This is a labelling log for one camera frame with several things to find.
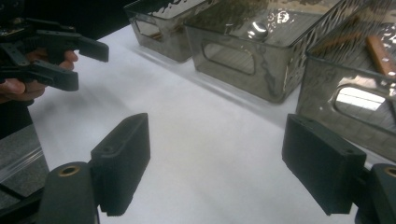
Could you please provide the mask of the wooden-handled cutlery piece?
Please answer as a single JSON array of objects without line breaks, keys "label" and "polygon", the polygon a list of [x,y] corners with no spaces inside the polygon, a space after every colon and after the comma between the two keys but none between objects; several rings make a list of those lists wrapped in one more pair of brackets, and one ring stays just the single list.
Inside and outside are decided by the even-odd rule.
[{"label": "wooden-handled cutlery piece", "polygon": [[351,34],[347,34],[347,35],[341,35],[338,37],[335,37],[329,41],[326,41],[321,47],[318,48],[318,52],[324,51],[324,50],[328,50],[331,48],[335,48],[337,46],[341,46],[342,44],[345,44],[347,42],[350,42],[352,40],[357,40],[360,39],[362,37],[362,33],[361,32],[357,32],[357,33],[351,33]]},{"label": "wooden-handled cutlery piece", "polygon": [[396,78],[396,62],[385,48],[381,38],[378,35],[368,35],[365,42],[376,70],[384,76]]}]

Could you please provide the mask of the white table cover sheet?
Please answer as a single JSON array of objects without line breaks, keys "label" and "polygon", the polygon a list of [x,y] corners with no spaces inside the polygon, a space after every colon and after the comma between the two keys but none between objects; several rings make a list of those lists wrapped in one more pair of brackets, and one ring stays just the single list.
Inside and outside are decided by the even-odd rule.
[{"label": "white table cover sheet", "polygon": [[108,62],[78,61],[77,91],[47,89],[30,107],[50,168],[148,114],[148,168],[126,213],[102,224],[354,224],[326,215],[282,161],[296,95],[266,102],[140,46],[130,27],[106,43]]}]

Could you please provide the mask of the silver metal floor rail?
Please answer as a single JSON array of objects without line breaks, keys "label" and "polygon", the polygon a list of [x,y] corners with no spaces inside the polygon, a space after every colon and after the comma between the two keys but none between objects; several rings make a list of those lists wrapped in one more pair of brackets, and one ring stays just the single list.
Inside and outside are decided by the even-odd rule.
[{"label": "silver metal floor rail", "polygon": [[4,168],[0,169],[0,183],[11,178],[19,171],[24,170],[34,162],[39,161],[43,156],[44,153],[41,147],[37,147],[11,164],[6,165]]}]

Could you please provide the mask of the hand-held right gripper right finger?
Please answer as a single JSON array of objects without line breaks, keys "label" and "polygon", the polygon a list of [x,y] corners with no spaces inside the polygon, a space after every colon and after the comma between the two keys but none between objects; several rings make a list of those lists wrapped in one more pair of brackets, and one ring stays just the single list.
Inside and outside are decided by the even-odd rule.
[{"label": "hand-held right gripper right finger", "polygon": [[362,172],[364,152],[317,121],[289,114],[281,155],[326,215],[350,211],[350,186]]}]

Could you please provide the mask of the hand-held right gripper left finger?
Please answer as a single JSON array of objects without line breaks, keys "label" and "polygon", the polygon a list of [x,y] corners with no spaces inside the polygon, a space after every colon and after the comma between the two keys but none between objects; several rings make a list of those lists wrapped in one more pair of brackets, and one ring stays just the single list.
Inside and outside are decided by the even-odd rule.
[{"label": "hand-held right gripper left finger", "polygon": [[122,216],[150,160],[149,115],[121,121],[91,152],[96,203],[109,217]]}]

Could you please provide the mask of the smoky clear plastic bin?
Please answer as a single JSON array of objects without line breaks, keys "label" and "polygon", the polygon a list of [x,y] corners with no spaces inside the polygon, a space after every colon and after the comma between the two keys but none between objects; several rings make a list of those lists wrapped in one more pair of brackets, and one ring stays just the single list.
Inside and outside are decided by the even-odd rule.
[{"label": "smoky clear plastic bin", "polygon": [[[131,23],[137,42],[177,62],[184,62],[191,56],[185,30],[182,34],[170,35],[169,30],[183,25],[204,0],[135,0],[123,9]],[[161,32],[163,39],[150,36]]]},{"label": "smoky clear plastic bin", "polygon": [[[360,39],[318,52],[357,32]],[[376,70],[368,35],[378,35],[396,62],[396,0],[369,0],[307,52],[296,112],[396,163],[396,78]]]},{"label": "smoky clear plastic bin", "polygon": [[[185,20],[195,68],[272,103],[298,86],[305,51],[339,22],[344,0],[219,0]],[[254,21],[269,31],[250,39]]]}]

